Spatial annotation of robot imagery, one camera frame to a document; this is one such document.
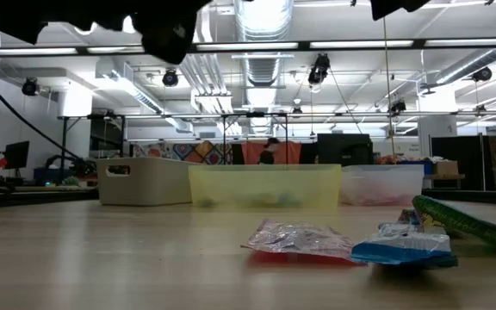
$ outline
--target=green object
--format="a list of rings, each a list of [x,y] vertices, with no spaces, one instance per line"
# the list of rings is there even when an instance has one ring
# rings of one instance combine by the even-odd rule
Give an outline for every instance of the green object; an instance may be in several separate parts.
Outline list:
[[[493,223],[476,219],[474,216],[423,195],[415,196],[412,204],[422,217],[424,226],[444,226],[472,234],[491,245],[496,245],[496,225]]]

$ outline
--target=white plastic bin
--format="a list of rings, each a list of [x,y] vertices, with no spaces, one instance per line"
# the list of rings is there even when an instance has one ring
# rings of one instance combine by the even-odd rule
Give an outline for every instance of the white plastic bin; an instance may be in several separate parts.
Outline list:
[[[96,161],[99,200],[105,205],[157,206],[191,202],[189,166],[164,158],[111,158]],[[129,167],[128,175],[109,172]]]
[[[357,206],[410,206],[422,192],[420,164],[355,165],[342,168],[340,201]]]

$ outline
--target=crumpled plastic wrapper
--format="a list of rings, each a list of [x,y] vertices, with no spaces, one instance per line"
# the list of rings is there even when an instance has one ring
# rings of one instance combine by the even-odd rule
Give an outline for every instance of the crumpled plastic wrapper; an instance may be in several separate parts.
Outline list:
[[[427,227],[410,224],[381,224],[379,232],[355,245],[351,254],[353,259],[367,263],[457,265],[450,238],[441,227],[427,231]]]
[[[298,253],[338,257],[349,261],[353,243],[330,227],[264,220],[241,247],[269,253]]]

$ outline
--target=blue package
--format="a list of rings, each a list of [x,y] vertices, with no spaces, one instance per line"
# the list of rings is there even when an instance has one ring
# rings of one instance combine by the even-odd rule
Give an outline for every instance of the blue package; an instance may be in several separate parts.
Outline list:
[[[392,265],[431,265],[445,261],[437,259],[443,257],[451,263],[439,267],[456,265],[450,259],[450,238],[444,231],[427,233],[423,227],[409,224],[382,224],[378,233],[353,247],[351,257],[365,263]]]

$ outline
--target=plastic storage bin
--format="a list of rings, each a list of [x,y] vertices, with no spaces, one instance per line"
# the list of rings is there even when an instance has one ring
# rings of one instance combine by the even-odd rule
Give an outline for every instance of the plastic storage bin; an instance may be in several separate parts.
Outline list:
[[[260,164],[189,167],[198,207],[296,207],[336,209],[338,164]]]
[[[419,164],[355,165],[342,169],[340,200],[357,206],[407,205],[422,192]]]
[[[189,203],[189,167],[197,165],[164,158],[111,158],[96,162],[101,204],[157,206]],[[109,172],[129,167],[128,175]]]

